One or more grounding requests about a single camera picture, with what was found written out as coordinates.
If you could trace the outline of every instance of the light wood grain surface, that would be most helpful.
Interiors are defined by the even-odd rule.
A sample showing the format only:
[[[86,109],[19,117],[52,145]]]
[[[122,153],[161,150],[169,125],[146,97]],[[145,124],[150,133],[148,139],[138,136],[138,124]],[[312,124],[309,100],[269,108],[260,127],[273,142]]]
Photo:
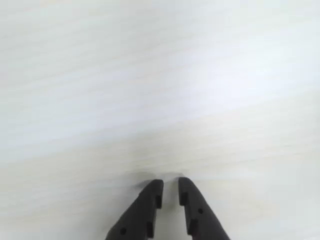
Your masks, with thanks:
[[[233,240],[320,240],[319,0],[0,1],[0,239],[103,240],[190,177]]]

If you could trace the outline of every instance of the wooden table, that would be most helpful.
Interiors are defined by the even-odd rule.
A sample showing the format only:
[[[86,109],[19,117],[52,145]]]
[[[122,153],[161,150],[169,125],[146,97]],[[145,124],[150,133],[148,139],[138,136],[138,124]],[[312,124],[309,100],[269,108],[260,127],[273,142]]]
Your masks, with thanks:
[[[233,240],[320,239],[318,0],[4,0],[0,239],[103,240],[176,177]]]

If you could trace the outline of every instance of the screw hole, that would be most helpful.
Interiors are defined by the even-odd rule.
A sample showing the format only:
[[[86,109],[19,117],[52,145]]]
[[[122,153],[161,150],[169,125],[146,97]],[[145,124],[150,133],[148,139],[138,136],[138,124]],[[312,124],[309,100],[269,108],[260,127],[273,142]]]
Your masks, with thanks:
[[[120,229],[120,234],[125,235],[127,233],[127,229],[125,227]]]

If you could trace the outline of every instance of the white table surface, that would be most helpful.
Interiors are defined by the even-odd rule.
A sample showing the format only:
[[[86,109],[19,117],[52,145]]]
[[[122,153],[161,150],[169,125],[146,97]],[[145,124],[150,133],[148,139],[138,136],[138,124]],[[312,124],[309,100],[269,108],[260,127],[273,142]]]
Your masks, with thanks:
[[[319,0],[2,0],[0,239],[104,240],[178,176],[232,240],[320,239]]]

